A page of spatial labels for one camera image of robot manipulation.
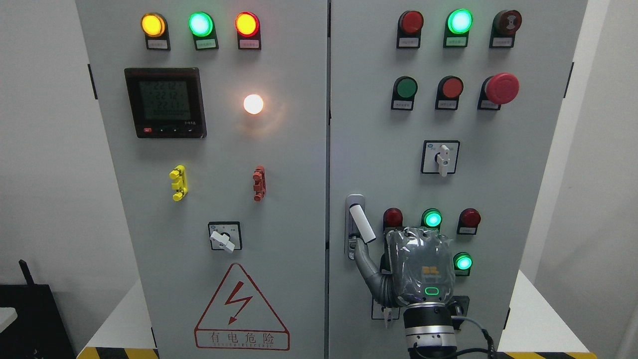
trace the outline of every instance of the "yellow indicator light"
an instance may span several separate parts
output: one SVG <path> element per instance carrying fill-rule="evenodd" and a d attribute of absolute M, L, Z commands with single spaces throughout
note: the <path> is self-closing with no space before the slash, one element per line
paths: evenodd
<path fill-rule="evenodd" d="M 235 19 L 235 28 L 241 35 L 250 37 L 257 34 L 257 31 L 259 31 L 259 20 L 254 13 L 244 11 L 239 13 Z"/>
<path fill-rule="evenodd" d="M 141 25 L 142 31 L 152 38 L 160 37 L 166 31 L 166 21 L 158 13 L 145 13 Z"/>
<path fill-rule="evenodd" d="M 246 96 L 244 110 L 251 115 L 256 115 L 263 110 L 263 98 L 256 93 Z"/>

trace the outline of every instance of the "red push button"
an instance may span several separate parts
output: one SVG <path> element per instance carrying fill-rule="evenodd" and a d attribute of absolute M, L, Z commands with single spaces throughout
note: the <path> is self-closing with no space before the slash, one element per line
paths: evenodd
<path fill-rule="evenodd" d="M 423 27 L 423 15 L 418 11 L 406 11 L 399 19 L 401 30 L 408 34 L 418 34 Z"/>
<path fill-rule="evenodd" d="M 383 214 L 386 227 L 401 227 L 403 225 L 403 213 L 399 208 L 390 208 Z"/>
<path fill-rule="evenodd" d="M 463 82 L 457 77 L 451 77 L 443 83 L 443 95 L 447 98 L 457 98 L 463 92 Z"/>
<path fill-rule="evenodd" d="M 480 223 L 479 211 L 474 208 L 468 208 L 461 212 L 461 222 L 465 227 L 477 227 Z"/>
<path fill-rule="evenodd" d="M 487 99 L 497 105 L 504 105 L 516 98 L 519 82 L 516 76 L 508 72 L 494 75 L 485 85 Z"/>
<path fill-rule="evenodd" d="M 503 10 L 494 17 L 494 28 L 505 36 L 512 36 L 521 28 L 523 17 L 516 10 Z"/>

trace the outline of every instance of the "red warning triangle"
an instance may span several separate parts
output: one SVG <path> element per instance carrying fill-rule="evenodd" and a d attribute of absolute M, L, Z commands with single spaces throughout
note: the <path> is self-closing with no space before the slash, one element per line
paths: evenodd
<path fill-rule="evenodd" d="M 195 345 L 289 350 L 290 332 L 244 267 L 233 263 L 195 326 Z"/>

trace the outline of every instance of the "glowing green light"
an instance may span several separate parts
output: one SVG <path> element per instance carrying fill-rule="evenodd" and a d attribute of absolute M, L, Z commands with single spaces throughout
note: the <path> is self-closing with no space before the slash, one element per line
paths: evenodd
<path fill-rule="evenodd" d="M 427 287 L 425 290 L 426 295 L 438 295 L 439 290 L 437 287 Z"/>
<path fill-rule="evenodd" d="M 454 266 L 458 270 L 468 270 L 472 267 L 472 257 L 465 252 L 458 253 L 454 256 Z"/>
<path fill-rule="evenodd" d="M 472 13 L 467 9 L 456 9 L 447 17 L 447 27 L 454 34 L 465 34 L 472 27 Z"/>
<path fill-rule="evenodd" d="M 423 213 L 423 224 L 426 227 L 438 227 L 441 225 L 441 212 L 431 208 Z"/>
<path fill-rule="evenodd" d="M 196 12 L 188 19 L 188 26 L 195 36 L 205 37 L 212 32 L 212 19 L 207 13 Z"/>

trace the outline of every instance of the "green push button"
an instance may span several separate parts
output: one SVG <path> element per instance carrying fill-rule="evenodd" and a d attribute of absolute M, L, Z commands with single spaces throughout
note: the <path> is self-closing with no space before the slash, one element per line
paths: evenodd
<path fill-rule="evenodd" d="M 417 93 L 417 82 L 410 77 L 405 77 L 397 84 L 397 94 L 403 98 L 410 98 Z"/>

